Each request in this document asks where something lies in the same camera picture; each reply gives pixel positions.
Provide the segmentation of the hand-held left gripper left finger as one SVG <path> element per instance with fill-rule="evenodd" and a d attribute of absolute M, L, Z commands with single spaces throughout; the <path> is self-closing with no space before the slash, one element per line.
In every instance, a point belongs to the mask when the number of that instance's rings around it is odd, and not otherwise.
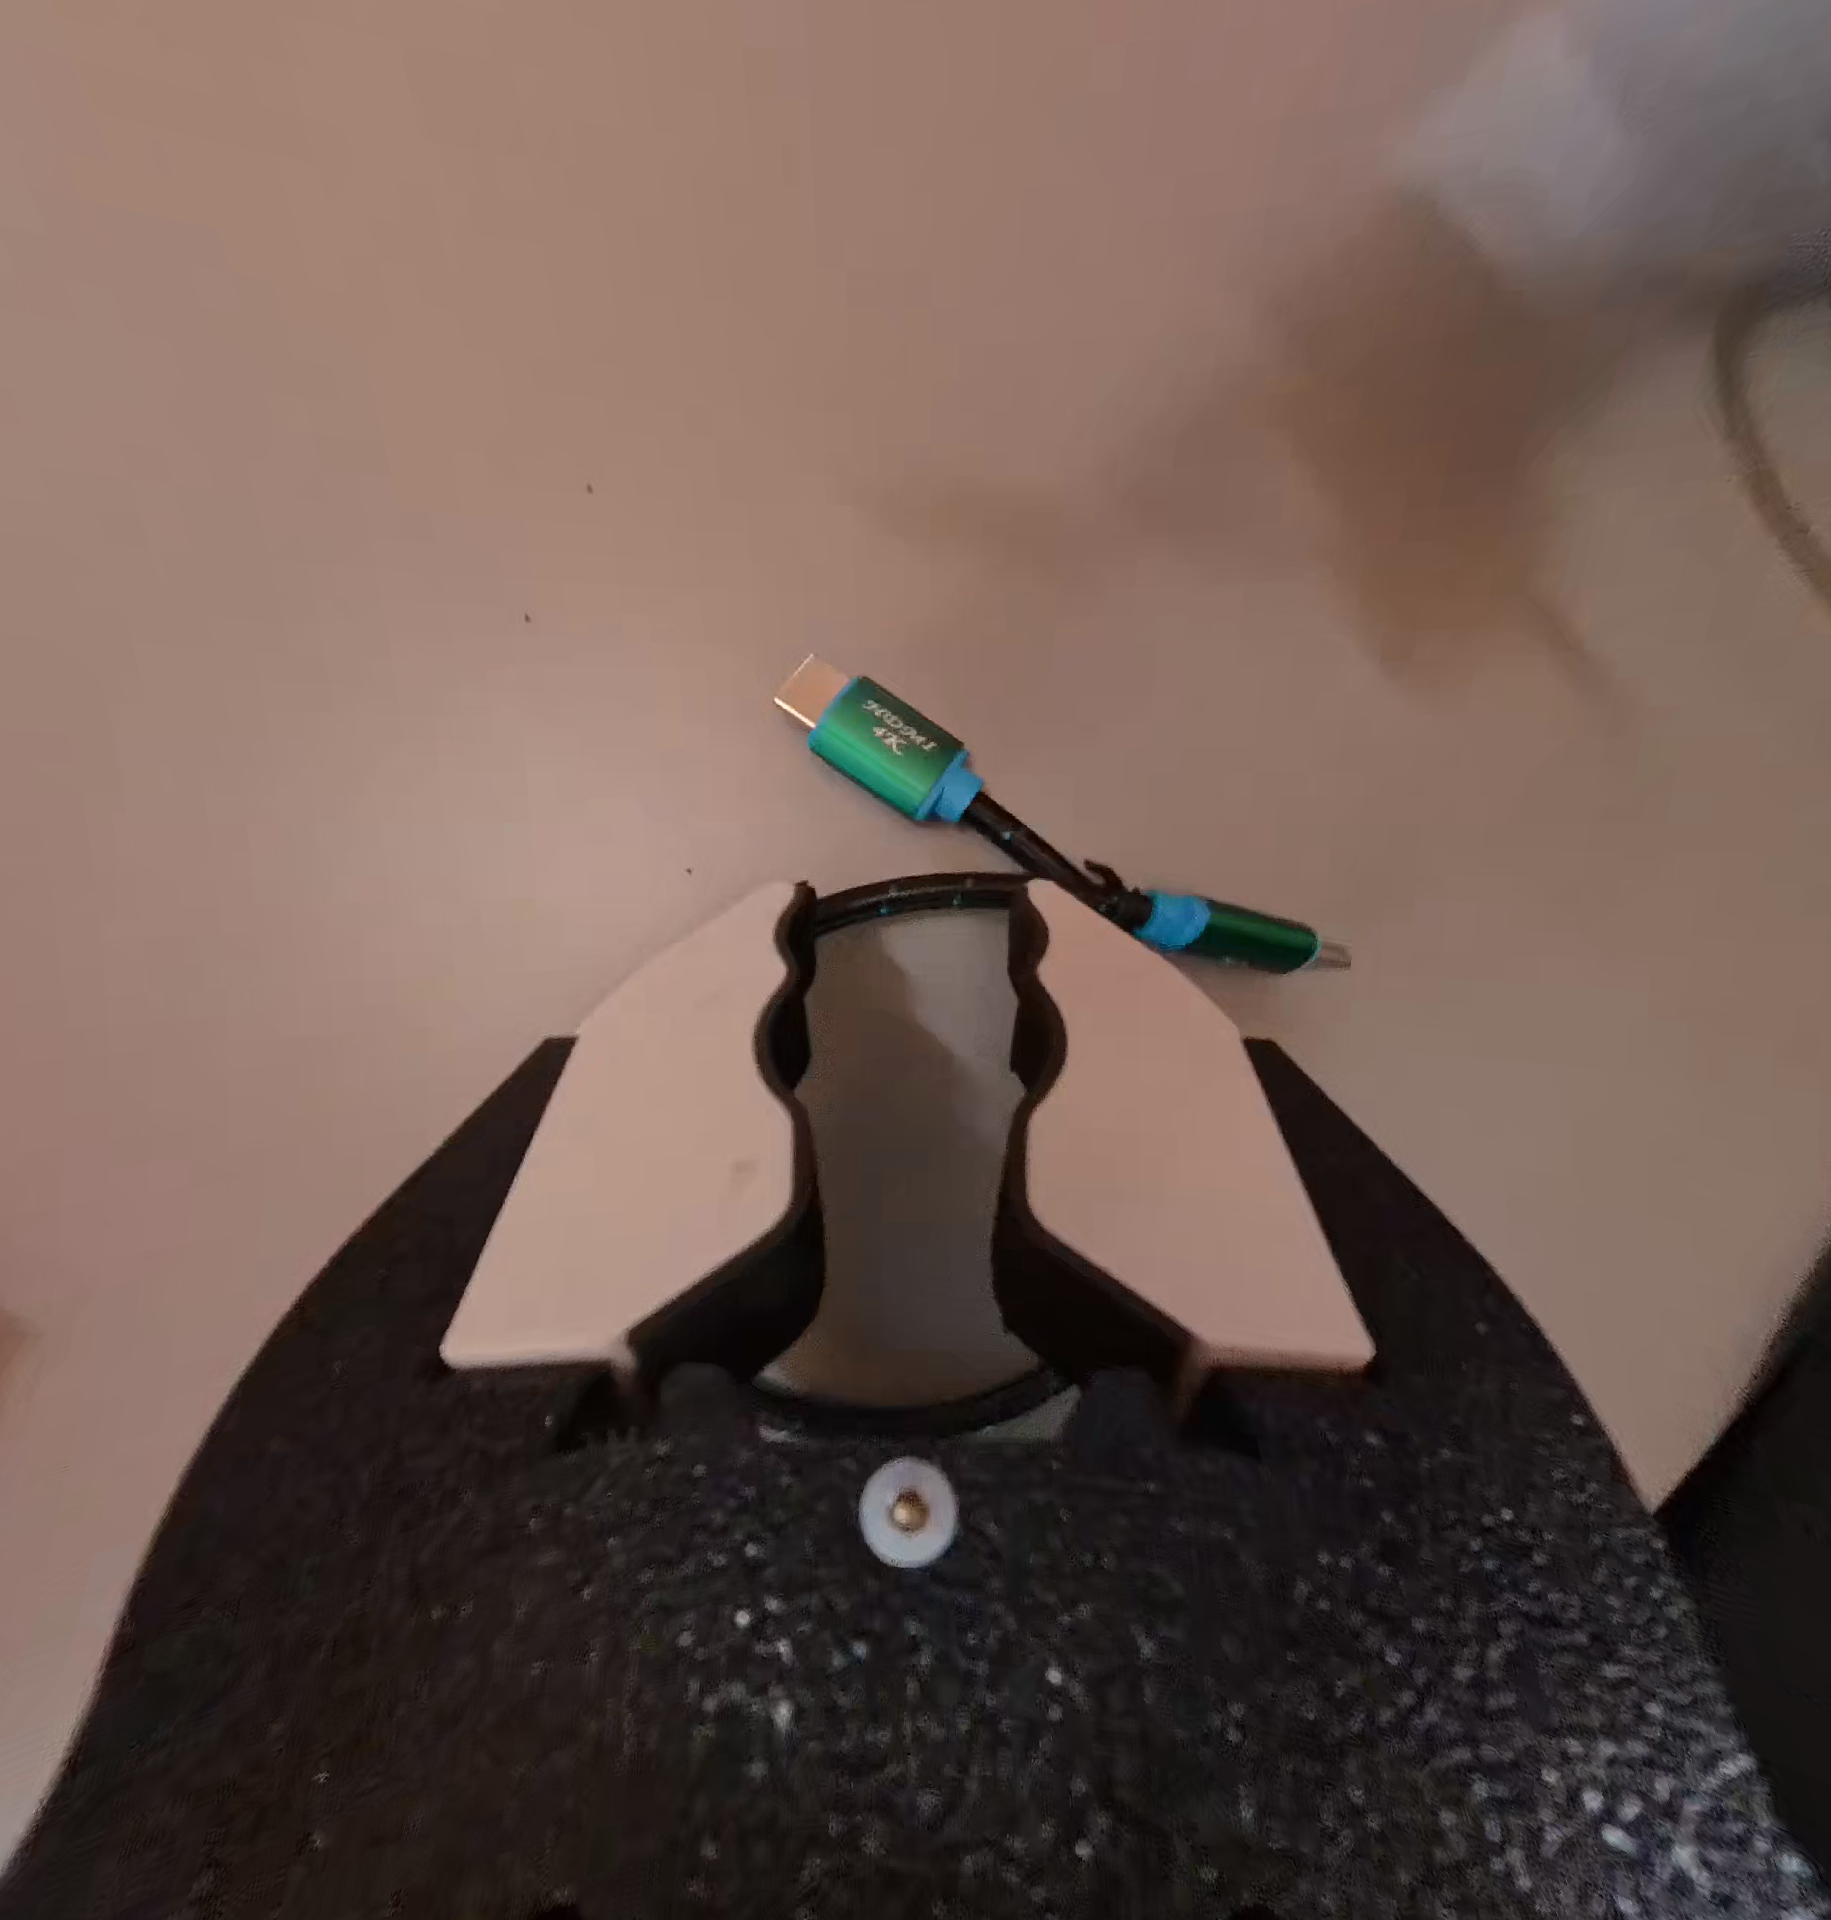
<path fill-rule="evenodd" d="M 457 1374 L 748 1380 L 813 1322 L 825 1221 L 800 1084 L 816 898 L 776 880 L 593 1005 L 448 1322 Z"/>

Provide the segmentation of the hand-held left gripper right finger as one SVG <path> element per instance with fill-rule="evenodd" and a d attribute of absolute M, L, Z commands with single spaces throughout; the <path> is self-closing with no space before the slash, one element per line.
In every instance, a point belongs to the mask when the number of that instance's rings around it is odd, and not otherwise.
<path fill-rule="evenodd" d="M 1237 1023 L 1044 880 L 1012 899 L 1019 1084 L 993 1228 L 1001 1322 L 1061 1380 L 1364 1380 L 1376 1341 Z"/>

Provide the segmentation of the short braided cable green plugs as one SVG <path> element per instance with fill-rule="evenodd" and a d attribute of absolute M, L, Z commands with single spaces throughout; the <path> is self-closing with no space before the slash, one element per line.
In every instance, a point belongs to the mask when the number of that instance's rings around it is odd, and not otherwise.
<path fill-rule="evenodd" d="M 1110 867 L 1061 854 L 993 796 L 965 742 L 868 675 L 810 658 L 774 702 L 803 731 L 806 747 L 821 763 L 902 818 L 960 826 L 1001 851 L 1013 865 L 1003 891 L 1008 919 L 1013 895 L 1029 880 L 1044 880 L 1182 970 L 1207 964 L 1297 975 L 1348 967 L 1344 947 L 1300 919 L 1133 886 Z"/>

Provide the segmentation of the white desk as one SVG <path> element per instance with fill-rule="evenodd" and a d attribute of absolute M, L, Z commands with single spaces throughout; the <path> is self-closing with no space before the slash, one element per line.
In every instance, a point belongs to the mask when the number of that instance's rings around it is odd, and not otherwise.
<path fill-rule="evenodd" d="M 0 4 L 0 1869 L 301 1286 L 772 878 L 808 654 L 1220 979 L 1648 1496 L 1831 1228 L 1831 612 L 1710 399 L 1831 4 Z"/>

